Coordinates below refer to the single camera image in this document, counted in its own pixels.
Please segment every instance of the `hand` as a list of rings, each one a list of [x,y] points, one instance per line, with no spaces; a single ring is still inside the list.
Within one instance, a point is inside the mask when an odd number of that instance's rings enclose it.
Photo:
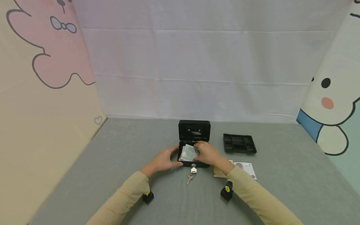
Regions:
[[[168,170],[174,167],[180,167],[183,165],[182,162],[173,162],[170,160],[172,153],[176,152],[179,146],[175,145],[170,148],[163,149],[159,154],[148,164],[140,170],[147,177],[151,177],[154,173],[158,171]]]
[[[222,156],[217,151],[217,149],[205,141],[198,141],[194,147],[200,151],[200,155],[195,157],[194,160],[204,162],[206,164],[215,165]]]
[[[200,151],[200,155],[195,157],[193,161],[198,160],[206,164],[214,165],[225,175],[234,168],[234,165],[224,156],[220,155],[217,149],[209,143],[205,141],[198,141],[194,147]]]

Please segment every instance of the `gray table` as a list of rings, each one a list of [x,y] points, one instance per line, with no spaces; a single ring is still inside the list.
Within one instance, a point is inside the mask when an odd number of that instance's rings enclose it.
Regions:
[[[178,120],[110,118],[82,152],[30,225],[82,225],[119,186],[161,148],[179,143]],[[226,154],[222,134],[252,135],[256,155]],[[358,224],[360,197],[319,146],[297,124],[211,123],[210,143],[237,162],[251,162],[258,182],[304,224]],[[213,168],[159,172],[150,179],[155,199],[139,201],[123,224],[262,224],[237,196],[220,196],[225,179]]]

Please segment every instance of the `white fabric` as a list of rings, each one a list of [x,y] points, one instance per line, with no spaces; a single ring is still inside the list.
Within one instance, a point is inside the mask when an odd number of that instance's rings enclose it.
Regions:
[[[110,117],[295,121],[348,0],[76,0]]]

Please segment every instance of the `cash box lid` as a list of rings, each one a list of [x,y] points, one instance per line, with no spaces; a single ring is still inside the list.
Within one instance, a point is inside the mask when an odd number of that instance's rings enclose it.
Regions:
[[[209,141],[210,122],[202,120],[180,120],[179,139],[181,141]]]

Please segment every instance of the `black eye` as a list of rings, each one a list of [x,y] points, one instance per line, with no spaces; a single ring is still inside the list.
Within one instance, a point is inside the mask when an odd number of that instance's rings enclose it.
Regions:
[[[323,79],[323,81],[321,82],[321,87],[323,88],[328,88],[330,86],[331,80],[330,78],[325,78]]]
[[[58,0],[58,4],[61,6],[65,6],[65,2],[63,0]]]

